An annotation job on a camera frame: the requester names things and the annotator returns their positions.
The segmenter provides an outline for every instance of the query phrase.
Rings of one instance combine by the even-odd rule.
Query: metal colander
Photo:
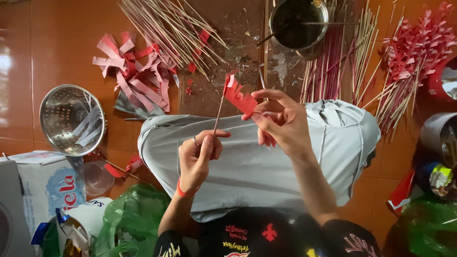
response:
[[[102,128],[88,144],[81,146],[76,143],[80,137],[73,135],[73,131],[88,115],[88,101],[92,107],[99,107],[101,119],[95,123],[95,127]],[[40,124],[56,151],[69,156],[83,156],[92,152],[101,142],[108,121],[100,103],[91,93],[80,86],[64,84],[52,89],[44,97],[40,107]]]

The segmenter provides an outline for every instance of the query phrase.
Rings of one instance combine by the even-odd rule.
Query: gray pants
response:
[[[375,118],[342,101],[306,104],[313,152],[335,193],[338,206],[352,196],[352,186],[380,139]],[[180,164],[178,147],[216,119],[166,115],[148,119],[141,128],[138,150],[166,192],[173,196]],[[208,178],[195,195],[191,216],[208,222],[234,208],[273,207],[291,216],[306,212],[292,163],[279,146],[259,146],[257,125],[240,116],[222,118],[218,129],[232,134],[220,138],[224,150],[210,161]]]

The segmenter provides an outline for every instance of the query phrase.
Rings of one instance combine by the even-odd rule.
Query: metal pot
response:
[[[329,22],[329,12],[324,2],[316,7],[311,1],[283,0],[277,3],[271,12],[269,20],[271,33],[281,30],[285,19],[298,15],[309,22]],[[321,40],[327,32],[327,25],[300,25],[295,26],[294,30],[288,28],[285,30],[287,32],[279,32],[271,38],[275,45],[280,46],[281,52],[295,52],[307,61],[321,55]]]

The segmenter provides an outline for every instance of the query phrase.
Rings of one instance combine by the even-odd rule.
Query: red cross graphic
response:
[[[262,233],[262,236],[264,236],[270,242],[278,236],[276,231],[273,230],[273,223],[270,223],[266,226],[266,230]]]

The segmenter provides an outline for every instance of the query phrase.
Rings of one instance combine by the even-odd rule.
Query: green plastic bag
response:
[[[131,186],[106,207],[103,227],[90,256],[152,256],[160,220],[169,203],[167,194],[150,185]]]
[[[457,203],[444,203],[427,194],[406,205],[401,216],[407,220],[411,253],[457,257]]]

